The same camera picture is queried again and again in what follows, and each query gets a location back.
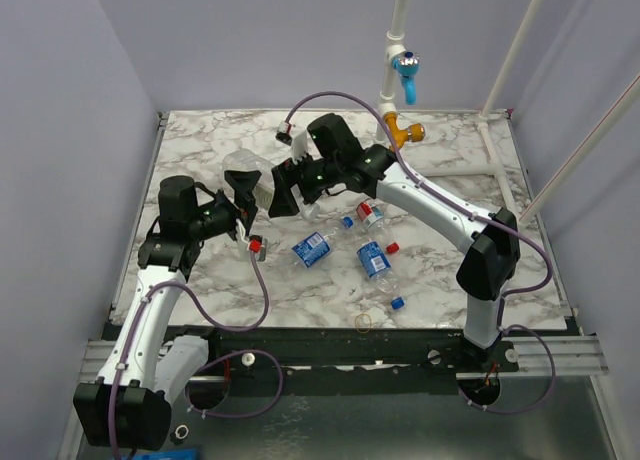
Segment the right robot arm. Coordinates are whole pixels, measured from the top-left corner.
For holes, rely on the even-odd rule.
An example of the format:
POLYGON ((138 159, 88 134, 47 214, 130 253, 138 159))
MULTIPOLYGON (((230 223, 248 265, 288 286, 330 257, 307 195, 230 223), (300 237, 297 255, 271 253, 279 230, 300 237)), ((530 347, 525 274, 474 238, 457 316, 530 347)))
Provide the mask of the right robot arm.
POLYGON ((312 140, 320 156, 303 153, 272 169, 275 191, 270 217, 294 216, 301 202, 311 205, 337 184, 357 194, 404 210, 436 230, 464 256, 456 280, 467 294, 466 340, 460 359, 480 372, 496 360, 505 283, 520 258, 514 214, 475 210, 446 190, 403 166, 391 149, 364 148, 345 120, 334 113, 311 122, 302 138, 312 140))

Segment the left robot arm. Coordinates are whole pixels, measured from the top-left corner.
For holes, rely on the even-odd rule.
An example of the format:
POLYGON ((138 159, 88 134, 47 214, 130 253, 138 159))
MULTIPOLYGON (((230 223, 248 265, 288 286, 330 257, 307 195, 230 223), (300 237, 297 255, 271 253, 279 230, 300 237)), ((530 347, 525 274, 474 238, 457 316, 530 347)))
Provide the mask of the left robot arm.
POLYGON ((220 348, 185 336, 160 353, 174 307, 205 241, 227 235, 244 252, 258 208, 259 171, 226 171, 233 198, 223 191, 200 204, 205 187, 176 175, 161 181, 159 214, 138 250, 134 296, 119 336, 96 378, 78 384, 73 405, 92 446, 158 450, 169 434, 172 407, 190 377, 214 373, 220 348))

